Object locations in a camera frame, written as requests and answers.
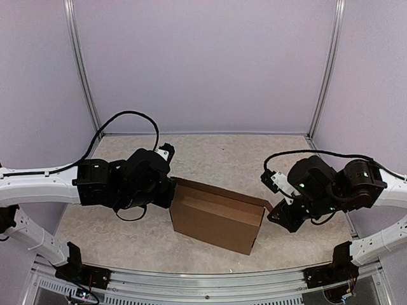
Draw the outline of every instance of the light purple wall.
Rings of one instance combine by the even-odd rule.
[[[347,1],[341,41],[318,148],[374,157],[407,173],[407,2]],[[330,160],[343,166],[345,161]],[[397,222],[406,210],[374,208],[351,214],[363,237]],[[396,297],[407,300],[407,250],[381,262]]]
[[[0,2],[0,162],[38,168],[72,162],[92,138],[62,1]],[[24,206],[54,232],[63,205]],[[0,303],[15,305],[34,256],[0,243]]]
[[[75,1],[93,97],[165,132],[306,133],[335,0]],[[106,130],[153,132],[123,118]]]

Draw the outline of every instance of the black cable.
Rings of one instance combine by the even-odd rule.
[[[90,294],[90,295],[95,299],[95,301],[96,301],[96,303],[92,303],[92,305],[99,305],[99,304],[100,304],[99,298],[98,298],[92,291],[90,291],[89,289],[85,288],[85,287],[82,286],[81,284],[76,283],[76,281],[72,280],[72,278],[70,278],[69,276],[66,276],[66,274],[62,273],[60,270],[58,270],[58,272],[59,272],[61,275],[63,275],[65,278],[67,278],[69,282],[71,282],[72,284],[78,286],[80,289],[84,290],[86,293]]]
[[[135,115],[137,115],[137,116],[140,116],[140,117],[142,117],[142,118],[148,120],[151,124],[153,124],[154,129],[155,129],[155,134],[156,134],[156,140],[155,140],[155,144],[154,144],[154,148],[153,148],[153,150],[155,151],[155,149],[156,149],[157,146],[158,146],[158,140],[159,140],[159,138],[160,138],[160,131],[158,130],[158,126],[157,126],[157,124],[154,122],[154,120],[151,119],[148,115],[146,115],[146,114],[144,114],[144,113],[142,113],[142,112],[137,112],[137,111],[133,111],[133,110],[121,111],[121,112],[119,112],[119,113],[116,113],[116,114],[115,114],[114,116],[112,116],[110,119],[108,119],[108,120],[106,121],[106,123],[104,123],[104,124],[102,125],[102,127],[100,127],[100,128],[97,130],[97,132],[96,132],[95,135],[93,136],[93,139],[90,141],[90,145],[89,145],[89,147],[88,147],[86,153],[85,153],[79,160],[77,160],[76,162],[74,162],[74,163],[72,163],[72,164],[70,164],[70,165],[67,165],[67,166],[65,166],[65,167],[59,168],[59,169],[57,169],[57,170],[52,170],[52,171],[50,171],[50,175],[51,175],[51,174],[54,174],[54,173],[63,172],[64,170],[68,170],[68,169],[70,169],[70,168],[76,166],[77,164],[79,164],[79,163],[82,162],[83,160],[85,160],[85,159],[89,156],[89,154],[91,153],[92,148],[93,148],[93,145],[95,145],[95,142],[96,142],[98,136],[102,133],[103,129],[105,129],[106,126],[109,125],[111,122],[113,122],[116,118],[118,118],[119,116],[122,116],[122,115],[124,115],[124,114],[135,114]],[[45,172],[15,172],[15,173],[4,173],[3,175],[4,175],[5,177],[11,177],[11,176],[44,175],[44,174],[45,174]]]
[[[326,224],[328,221],[330,221],[336,214],[336,211],[333,212],[327,219],[325,219],[324,221],[321,222],[315,222],[313,219],[311,219],[311,223],[315,226],[321,226],[323,224]]]
[[[332,190],[332,184],[328,184],[325,188],[327,194],[329,195],[329,197],[331,197],[332,199],[342,202],[342,203],[348,203],[350,200],[355,199],[355,197],[337,197],[337,195],[335,195],[333,193]]]
[[[284,192],[282,189],[279,189],[279,192],[282,193],[285,197],[290,198],[292,200],[295,200],[294,197],[292,197],[291,195],[288,195],[286,192]]]
[[[347,159],[363,159],[366,161],[370,161],[373,162],[378,168],[384,170],[385,172],[387,172],[388,174],[390,174],[391,176],[401,179],[401,180],[405,180],[406,178],[398,175],[394,172],[392,172],[391,170],[385,168],[383,165],[381,165],[380,163],[376,162],[372,157],[369,156],[365,156],[363,154],[339,154],[337,152],[332,152],[332,151],[321,151],[319,149],[300,149],[300,150],[296,150],[296,151],[282,151],[282,152],[278,152],[276,154],[272,154],[271,156],[267,157],[267,159],[265,159],[265,162],[263,163],[263,167],[265,170],[267,170],[267,163],[271,160],[274,159],[276,157],[279,156],[285,156],[287,154],[303,154],[303,153],[314,153],[314,154],[327,154],[329,156],[334,156],[334,157],[338,157],[338,158],[347,158]]]
[[[119,218],[120,218],[121,220],[123,220],[123,221],[137,221],[137,220],[140,220],[140,219],[142,219],[142,218],[146,215],[146,213],[147,213],[147,205],[143,205],[142,207],[144,208],[144,211],[143,211],[143,213],[141,214],[141,216],[140,216],[139,218],[136,218],[136,219],[125,219],[125,218],[122,218],[122,217],[120,217],[120,215],[118,214],[119,211],[116,212],[116,216],[119,217]]]

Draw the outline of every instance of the speckled floor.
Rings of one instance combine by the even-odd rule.
[[[161,137],[160,145],[164,142],[176,149],[171,175],[264,198],[272,205],[281,196],[261,183],[263,160],[275,152],[309,148],[301,136],[281,135],[169,135]],[[94,158],[127,159],[136,149],[153,144],[150,136],[104,137]],[[287,174],[304,157],[277,158],[269,168]],[[133,218],[141,212],[134,208],[120,215]],[[84,262],[171,273],[241,273],[317,264],[331,260],[335,245],[351,240],[342,213],[320,227],[308,220],[294,234],[265,217],[252,253],[246,256],[175,233],[168,210],[154,205],[138,222],[123,222],[104,207],[69,206],[57,236],[77,244]]]

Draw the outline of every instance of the brown cardboard box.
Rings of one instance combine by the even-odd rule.
[[[170,207],[174,231],[249,255],[265,208],[270,211],[271,204],[220,187],[175,179],[177,186]]]

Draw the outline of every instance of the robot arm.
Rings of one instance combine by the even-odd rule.
[[[10,170],[0,168],[0,233],[18,240],[28,250],[49,260],[56,276],[106,289],[110,271],[82,264],[80,249],[56,239],[33,222],[19,207],[25,203],[104,205],[120,209],[153,203],[169,208],[175,182],[167,177],[174,148],[138,149],[128,160],[108,163],[87,159],[67,170],[59,168]]]
[[[407,208],[407,179],[402,177],[363,159],[355,159],[336,172],[320,157],[312,156],[297,162],[287,177],[266,169],[261,180],[274,193],[284,195],[268,219],[293,233],[307,219],[317,220],[338,211],[384,205]],[[359,266],[405,243],[407,216],[374,235],[336,246],[332,263],[307,268],[305,280],[309,288],[315,288],[357,278]],[[347,285],[342,289],[337,300],[348,292]]]

